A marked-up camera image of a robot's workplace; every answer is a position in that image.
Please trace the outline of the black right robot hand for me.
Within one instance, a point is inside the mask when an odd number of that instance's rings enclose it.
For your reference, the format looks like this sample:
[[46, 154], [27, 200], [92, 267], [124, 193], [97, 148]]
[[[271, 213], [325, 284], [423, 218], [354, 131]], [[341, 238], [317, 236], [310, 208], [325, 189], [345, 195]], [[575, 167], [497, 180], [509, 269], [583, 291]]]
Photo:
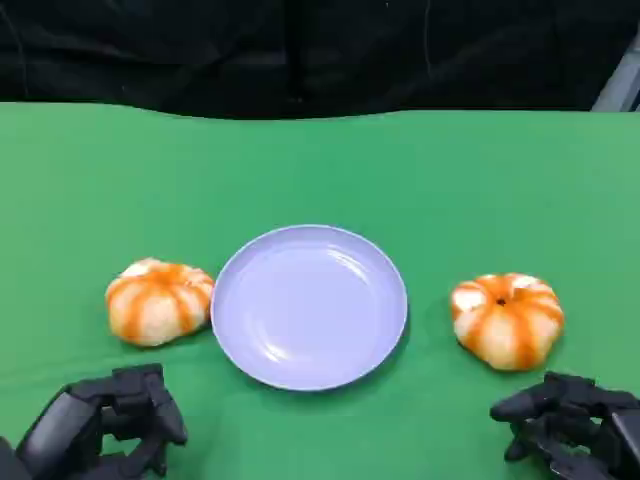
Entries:
[[507, 462], [534, 456], [554, 479], [639, 477], [639, 398], [630, 392], [549, 371], [496, 402], [490, 417], [510, 426]]

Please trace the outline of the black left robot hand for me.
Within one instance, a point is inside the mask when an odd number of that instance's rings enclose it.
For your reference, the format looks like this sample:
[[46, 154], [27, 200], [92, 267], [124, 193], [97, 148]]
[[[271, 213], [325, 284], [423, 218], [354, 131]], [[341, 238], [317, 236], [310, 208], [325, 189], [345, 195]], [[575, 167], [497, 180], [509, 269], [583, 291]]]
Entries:
[[159, 363], [65, 385], [16, 447], [1, 439], [3, 479], [142, 479], [167, 472], [167, 447], [188, 442]]

